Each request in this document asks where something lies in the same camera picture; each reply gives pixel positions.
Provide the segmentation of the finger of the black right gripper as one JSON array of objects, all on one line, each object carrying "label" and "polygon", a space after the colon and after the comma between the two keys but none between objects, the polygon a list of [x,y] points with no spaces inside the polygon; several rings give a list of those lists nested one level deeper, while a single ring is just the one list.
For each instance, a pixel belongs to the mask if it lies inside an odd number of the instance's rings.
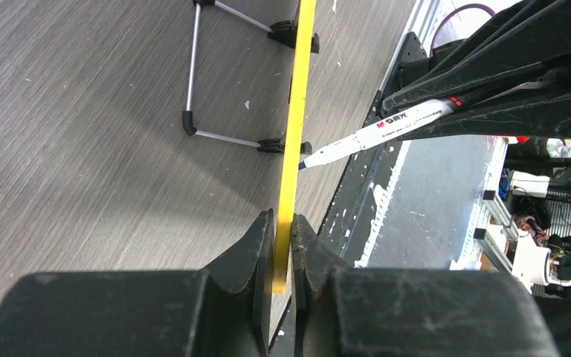
[{"label": "finger of the black right gripper", "polygon": [[455,135],[571,139],[571,79],[481,102],[401,135],[399,140]]},{"label": "finger of the black right gripper", "polygon": [[386,97],[385,110],[494,83],[522,80],[571,53],[571,0],[520,1],[500,11],[416,82]]}]

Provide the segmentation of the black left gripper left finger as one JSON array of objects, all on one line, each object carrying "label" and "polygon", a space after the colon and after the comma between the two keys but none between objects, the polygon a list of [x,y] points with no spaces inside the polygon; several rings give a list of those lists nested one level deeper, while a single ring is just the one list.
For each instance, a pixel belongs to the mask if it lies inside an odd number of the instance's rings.
[{"label": "black left gripper left finger", "polygon": [[28,274],[0,303],[0,356],[266,356],[274,214],[199,270]]}]

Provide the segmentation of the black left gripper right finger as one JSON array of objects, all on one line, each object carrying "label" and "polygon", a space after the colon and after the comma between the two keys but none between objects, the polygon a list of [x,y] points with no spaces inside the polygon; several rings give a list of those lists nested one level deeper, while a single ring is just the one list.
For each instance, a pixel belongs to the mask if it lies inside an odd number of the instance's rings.
[{"label": "black left gripper right finger", "polygon": [[557,356],[509,274],[352,268],[306,217],[291,224],[296,356]]}]

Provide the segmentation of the white blue whiteboard marker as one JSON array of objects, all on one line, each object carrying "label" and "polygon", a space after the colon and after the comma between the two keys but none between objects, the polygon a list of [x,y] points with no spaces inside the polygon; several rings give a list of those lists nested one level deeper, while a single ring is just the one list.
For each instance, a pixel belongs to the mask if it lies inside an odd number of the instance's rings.
[{"label": "white blue whiteboard marker", "polygon": [[419,129],[462,108],[459,96],[426,100],[375,123],[354,134],[321,147],[299,163],[299,169],[332,163],[354,153],[383,144],[391,139]]}]

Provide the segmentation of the yellow framed whiteboard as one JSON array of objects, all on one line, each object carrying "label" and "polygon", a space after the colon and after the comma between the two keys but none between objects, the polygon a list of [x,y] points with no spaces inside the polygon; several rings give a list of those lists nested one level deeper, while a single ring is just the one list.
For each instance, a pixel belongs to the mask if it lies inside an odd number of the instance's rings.
[{"label": "yellow framed whiteboard", "polygon": [[271,292],[274,294],[285,293],[288,284],[290,232],[297,196],[298,164],[300,162],[300,145],[302,144],[303,122],[305,119],[316,4],[315,0],[304,0],[301,1],[299,9],[299,27],[294,51],[273,249]]}]

